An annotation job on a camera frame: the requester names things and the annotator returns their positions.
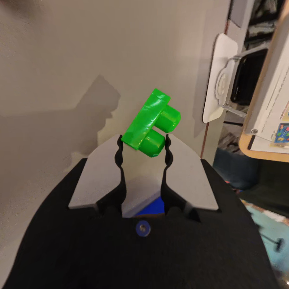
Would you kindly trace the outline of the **black flat device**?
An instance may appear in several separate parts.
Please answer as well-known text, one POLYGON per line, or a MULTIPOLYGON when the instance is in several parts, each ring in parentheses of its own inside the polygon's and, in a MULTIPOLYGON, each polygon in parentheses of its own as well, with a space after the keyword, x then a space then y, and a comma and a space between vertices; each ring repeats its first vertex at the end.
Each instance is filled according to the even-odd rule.
POLYGON ((268 48, 249 53, 239 61, 230 101, 241 106, 251 103, 268 48))

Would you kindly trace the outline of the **green two-stud block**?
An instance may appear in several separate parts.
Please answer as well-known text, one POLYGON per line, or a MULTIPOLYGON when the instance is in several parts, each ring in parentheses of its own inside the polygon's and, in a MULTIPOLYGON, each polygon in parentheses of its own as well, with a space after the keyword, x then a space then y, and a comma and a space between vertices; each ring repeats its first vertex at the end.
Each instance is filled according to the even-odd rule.
POLYGON ((181 120, 181 113, 169 105, 170 100, 170 96, 154 89, 121 141, 148 157, 158 156, 165 146, 165 137, 153 128, 170 133, 181 120))

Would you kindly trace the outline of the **printed paper sheet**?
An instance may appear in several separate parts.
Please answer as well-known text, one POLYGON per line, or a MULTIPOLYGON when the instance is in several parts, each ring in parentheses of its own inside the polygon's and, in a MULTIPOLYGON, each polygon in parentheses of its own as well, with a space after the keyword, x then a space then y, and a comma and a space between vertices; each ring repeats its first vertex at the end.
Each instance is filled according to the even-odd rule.
POLYGON ((269 99, 263 102, 248 149, 288 154, 288 68, 277 78, 269 99))

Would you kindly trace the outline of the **wooden-edged desk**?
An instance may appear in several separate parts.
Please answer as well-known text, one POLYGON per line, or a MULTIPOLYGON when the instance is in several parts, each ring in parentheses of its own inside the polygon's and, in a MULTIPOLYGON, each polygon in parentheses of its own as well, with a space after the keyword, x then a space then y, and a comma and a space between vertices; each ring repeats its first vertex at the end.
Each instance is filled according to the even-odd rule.
POLYGON ((239 138, 240 150, 252 158, 289 161, 288 8, 285 1, 239 138))

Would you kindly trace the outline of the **white rounded plate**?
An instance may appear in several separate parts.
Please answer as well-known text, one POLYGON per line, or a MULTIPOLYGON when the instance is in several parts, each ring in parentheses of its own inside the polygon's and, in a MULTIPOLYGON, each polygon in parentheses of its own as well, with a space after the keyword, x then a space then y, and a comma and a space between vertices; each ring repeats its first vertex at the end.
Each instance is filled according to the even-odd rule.
POLYGON ((210 73, 205 96, 203 123, 219 118, 229 94, 238 44, 226 34, 219 34, 214 43, 210 73))

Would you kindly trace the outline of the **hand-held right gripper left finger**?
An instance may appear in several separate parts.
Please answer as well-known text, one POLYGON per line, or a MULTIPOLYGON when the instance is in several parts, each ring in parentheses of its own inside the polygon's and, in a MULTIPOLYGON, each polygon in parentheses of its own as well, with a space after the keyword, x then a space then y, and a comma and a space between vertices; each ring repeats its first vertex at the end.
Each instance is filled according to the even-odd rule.
POLYGON ((115 207, 122 215, 127 188, 123 163, 122 135, 115 135, 88 156, 68 205, 69 209, 94 208, 103 215, 115 207))

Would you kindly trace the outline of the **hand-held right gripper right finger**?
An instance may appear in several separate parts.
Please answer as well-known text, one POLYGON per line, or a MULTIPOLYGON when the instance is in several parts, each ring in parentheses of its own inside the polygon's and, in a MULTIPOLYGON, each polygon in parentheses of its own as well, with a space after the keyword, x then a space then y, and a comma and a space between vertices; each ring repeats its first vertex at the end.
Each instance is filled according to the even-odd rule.
POLYGON ((166 135, 164 149, 161 199, 165 215, 177 208, 185 217, 198 221, 198 209, 218 211, 200 156, 173 134, 166 135))

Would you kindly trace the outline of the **blue plastic bin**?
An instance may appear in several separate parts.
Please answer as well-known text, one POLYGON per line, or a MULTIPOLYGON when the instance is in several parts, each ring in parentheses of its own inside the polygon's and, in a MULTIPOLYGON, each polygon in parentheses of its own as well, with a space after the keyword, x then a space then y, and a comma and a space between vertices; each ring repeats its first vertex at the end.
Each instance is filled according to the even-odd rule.
POLYGON ((143 208, 140 212, 138 212, 135 216, 144 216, 144 215, 158 215, 164 214, 164 202, 161 197, 158 197, 153 202, 148 204, 145 208, 143 208))

